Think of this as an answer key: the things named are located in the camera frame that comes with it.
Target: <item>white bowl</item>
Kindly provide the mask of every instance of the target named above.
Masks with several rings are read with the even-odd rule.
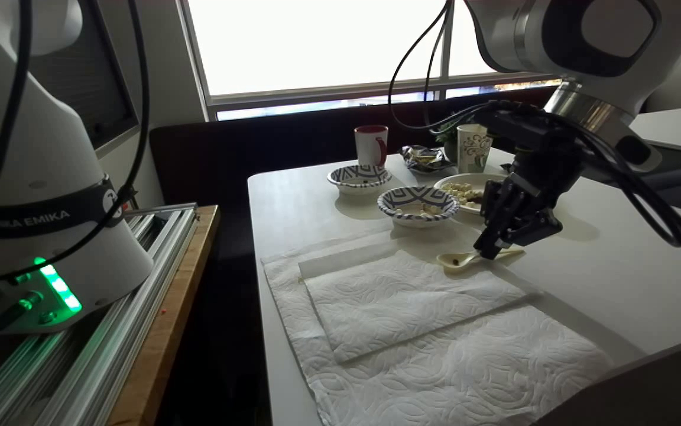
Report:
[[[378,197],[378,207],[405,227],[433,227],[457,212],[457,199],[435,186],[395,186]]]
[[[439,180],[433,186],[453,194],[459,203],[459,212],[480,214],[486,181],[504,181],[504,174],[459,172]]]
[[[391,172],[381,166],[345,166],[327,178],[344,194],[373,194],[391,181]]]

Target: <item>white towel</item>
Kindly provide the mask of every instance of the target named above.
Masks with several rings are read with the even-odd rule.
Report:
[[[534,423],[608,369],[592,340],[533,306],[338,361],[299,268],[320,250],[338,246],[313,246],[264,268],[327,426]]]
[[[391,348],[522,300],[487,269],[448,276],[394,240],[299,264],[338,361]]]

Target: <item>bowl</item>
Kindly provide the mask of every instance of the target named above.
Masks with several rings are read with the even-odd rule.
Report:
[[[391,172],[381,166],[345,166],[327,178],[342,194],[376,194],[391,181]]]
[[[405,227],[433,227],[450,220],[459,203],[439,186],[395,186],[378,197],[378,207]]]
[[[487,181],[504,181],[504,174],[459,172],[459,174],[439,180],[433,186],[453,194],[459,203],[459,212],[480,214]]]

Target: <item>window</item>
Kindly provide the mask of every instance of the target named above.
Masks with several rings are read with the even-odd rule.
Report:
[[[344,107],[350,97],[385,95],[405,52],[444,3],[188,0],[188,6],[208,104],[264,111],[287,101],[324,101],[320,109],[327,109],[333,98]],[[455,0],[450,6],[455,22],[440,49],[433,52],[442,22],[400,69],[398,93],[422,93],[430,55],[433,88],[520,77],[494,74],[479,52],[467,4]]]

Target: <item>cup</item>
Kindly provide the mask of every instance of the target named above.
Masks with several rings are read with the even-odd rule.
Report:
[[[493,136],[486,126],[469,123],[457,127],[459,172],[486,172]]]
[[[389,155],[389,126],[357,126],[357,160],[360,166],[384,166]]]

